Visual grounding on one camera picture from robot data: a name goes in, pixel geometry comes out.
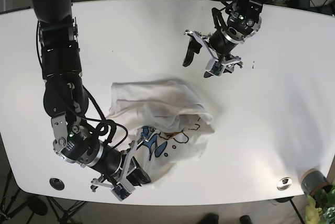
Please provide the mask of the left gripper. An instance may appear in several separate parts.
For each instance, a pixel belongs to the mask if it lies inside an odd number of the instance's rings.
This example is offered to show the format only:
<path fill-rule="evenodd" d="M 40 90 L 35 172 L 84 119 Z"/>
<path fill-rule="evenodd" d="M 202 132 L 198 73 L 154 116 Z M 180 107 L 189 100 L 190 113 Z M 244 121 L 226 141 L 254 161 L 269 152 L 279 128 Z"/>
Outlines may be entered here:
<path fill-rule="evenodd" d="M 233 56 L 230 52 L 247 38 L 252 37 L 261 28 L 262 18 L 258 13 L 247 14 L 232 10 L 227 20 L 224 20 L 222 12 L 212 10 L 216 31 L 207 38 L 197 31 L 186 30 L 184 35 L 190 37 L 183 67 L 188 67 L 195 54 L 199 54 L 201 48 L 209 55 L 209 61 L 205 68 L 204 78 L 212 76 L 220 77 L 224 73 L 233 73 L 235 66 L 243 68 L 243 62 L 239 56 Z"/>

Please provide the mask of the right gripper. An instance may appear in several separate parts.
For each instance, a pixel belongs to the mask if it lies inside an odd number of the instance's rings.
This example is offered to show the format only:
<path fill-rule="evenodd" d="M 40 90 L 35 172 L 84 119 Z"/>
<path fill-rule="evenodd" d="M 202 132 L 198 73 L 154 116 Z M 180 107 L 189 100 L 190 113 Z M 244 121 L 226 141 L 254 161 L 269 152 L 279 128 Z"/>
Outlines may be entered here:
<path fill-rule="evenodd" d="M 101 176 L 92 179 L 91 185 L 108 188 L 119 201 L 123 201 L 135 191 L 134 185 L 149 184 L 151 179 L 131 154 L 135 143 L 132 142 L 128 150 L 119 152 L 106 141 L 99 140 L 102 127 L 98 125 L 90 131 L 89 125 L 54 125 L 53 149 L 65 161 L 99 172 Z"/>

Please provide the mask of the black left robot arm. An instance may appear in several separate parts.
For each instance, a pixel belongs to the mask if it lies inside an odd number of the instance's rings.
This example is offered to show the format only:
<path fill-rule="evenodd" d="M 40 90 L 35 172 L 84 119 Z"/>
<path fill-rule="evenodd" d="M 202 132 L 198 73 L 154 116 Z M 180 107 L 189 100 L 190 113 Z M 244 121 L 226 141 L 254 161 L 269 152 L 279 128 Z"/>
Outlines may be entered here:
<path fill-rule="evenodd" d="M 260 16 L 263 5 L 269 0 L 231 0 L 224 2 L 221 9 L 212 8 L 215 32 L 202 34 L 198 31 L 186 30 L 189 36 L 186 56 L 183 66 L 191 65 L 194 56 L 205 49 L 210 59 L 206 65 L 204 77 L 220 77 L 224 73 L 233 73 L 235 67 L 243 67 L 239 56 L 231 52 L 246 39 L 255 35 L 261 28 Z"/>

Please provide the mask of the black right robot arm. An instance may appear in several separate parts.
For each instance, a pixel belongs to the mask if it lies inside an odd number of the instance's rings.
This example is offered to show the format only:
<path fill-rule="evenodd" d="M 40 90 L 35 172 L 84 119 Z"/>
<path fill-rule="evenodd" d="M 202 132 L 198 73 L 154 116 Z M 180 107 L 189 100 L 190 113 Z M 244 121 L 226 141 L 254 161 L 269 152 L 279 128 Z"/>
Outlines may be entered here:
<path fill-rule="evenodd" d="M 91 189 L 107 187 L 124 200 L 150 182 L 135 159 L 138 146 L 119 151 L 111 142 L 120 124 L 101 115 L 86 117 L 96 100 L 82 84 L 82 66 L 72 0 L 32 0 L 37 17 L 37 55 L 45 82 L 43 106 L 51 118 L 53 150 L 63 160 L 100 173 Z"/>

